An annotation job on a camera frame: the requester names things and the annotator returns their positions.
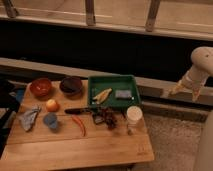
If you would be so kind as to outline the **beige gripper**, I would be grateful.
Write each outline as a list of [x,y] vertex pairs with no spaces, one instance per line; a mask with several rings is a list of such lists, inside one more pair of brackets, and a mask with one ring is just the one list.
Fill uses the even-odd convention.
[[177,84],[170,90],[171,95],[175,95],[182,91],[183,89],[188,89],[192,93],[192,101],[195,102],[201,91],[202,85],[199,82],[195,82],[188,77],[183,77]]

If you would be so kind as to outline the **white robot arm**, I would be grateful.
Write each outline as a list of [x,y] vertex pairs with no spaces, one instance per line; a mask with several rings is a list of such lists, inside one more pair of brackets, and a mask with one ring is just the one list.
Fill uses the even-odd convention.
[[192,100],[196,101],[207,79],[213,77],[213,47],[195,48],[191,53],[191,61],[191,68],[171,89],[170,93],[174,95],[186,88],[192,91]]

